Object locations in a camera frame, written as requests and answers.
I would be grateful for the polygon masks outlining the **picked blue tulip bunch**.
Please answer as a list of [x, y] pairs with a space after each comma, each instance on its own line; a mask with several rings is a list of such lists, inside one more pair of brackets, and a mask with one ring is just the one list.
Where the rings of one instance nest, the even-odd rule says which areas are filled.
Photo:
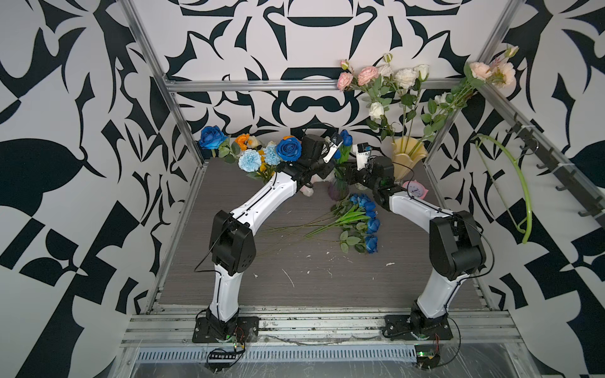
[[311, 238], [330, 229], [348, 232], [348, 236], [368, 236], [380, 228], [376, 203], [365, 194], [354, 193], [332, 206], [327, 217], [307, 225]]

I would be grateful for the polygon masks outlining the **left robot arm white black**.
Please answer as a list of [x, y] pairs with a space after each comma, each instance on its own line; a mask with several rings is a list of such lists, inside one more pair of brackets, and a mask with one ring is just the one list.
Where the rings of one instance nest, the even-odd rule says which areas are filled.
[[256, 233], [282, 203], [309, 185], [313, 176], [329, 176], [335, 166], [333, 156], [342, 144], [343, 137], [337, 133], [329, 140], [318, 135], [305, 135], [301, 141], [294, 137], [281, 140], [276, 151], [286, 156], [268, 183], [243, 205], [215, 215], [209, 248], [214, 293], [205, 318], [220, 340], [236, 333], [239, 289], [244, 272], [256, 257]]

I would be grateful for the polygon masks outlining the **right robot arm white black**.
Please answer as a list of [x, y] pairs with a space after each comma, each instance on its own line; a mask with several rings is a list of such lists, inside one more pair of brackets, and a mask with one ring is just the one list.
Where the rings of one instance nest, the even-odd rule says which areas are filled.
[[429, 234], [429, 260], [433, 267], [425, 289], [407, 317], [386, 317], [383, 337], [391, 340], [407, 335], [427, 340], [449, 326], [449, 306], [464, 282], [485, 267], [486, 253], [481, 232], [473, 216], [447, 212], [414, 195], [411, 184], [395, 182], [394, 163], [373, 157], [364, 166], [343, 163], [348, 184], [370, 189], [378, 206], [404, 217]]

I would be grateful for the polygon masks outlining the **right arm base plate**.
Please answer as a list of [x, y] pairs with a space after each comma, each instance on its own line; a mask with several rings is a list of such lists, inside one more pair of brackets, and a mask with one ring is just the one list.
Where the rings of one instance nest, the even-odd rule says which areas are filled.
[[438, 318], [426, 318], [420, 312], [410, 315], [387, 315], [381, 331], [384, 338], [407, 341], [451, 340], [452, 328], [447, 315]]

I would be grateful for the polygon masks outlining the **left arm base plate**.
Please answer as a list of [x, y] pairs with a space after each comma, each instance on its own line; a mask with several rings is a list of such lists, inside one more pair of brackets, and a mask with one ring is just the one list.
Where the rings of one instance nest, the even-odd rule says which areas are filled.
[[197, 318], [192, 336], [192, 343], [248, 343], [258, 337], [260, 318], [239, 317], [224, 322], [214, 315], [208, 318]]

